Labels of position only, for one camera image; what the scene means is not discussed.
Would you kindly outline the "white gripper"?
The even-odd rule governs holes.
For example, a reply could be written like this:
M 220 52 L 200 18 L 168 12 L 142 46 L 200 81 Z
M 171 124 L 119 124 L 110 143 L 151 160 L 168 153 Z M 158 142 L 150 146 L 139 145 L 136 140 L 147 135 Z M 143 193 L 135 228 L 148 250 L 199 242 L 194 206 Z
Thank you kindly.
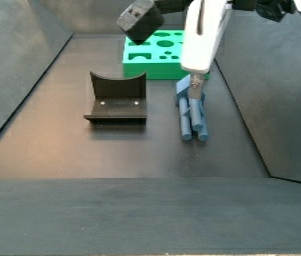
M 199 99 L 222 34 L 231 14 L 227 0 L 194 0 L 188 6 L 183 33 L 180 67 L 188 71 L 188 97 Z

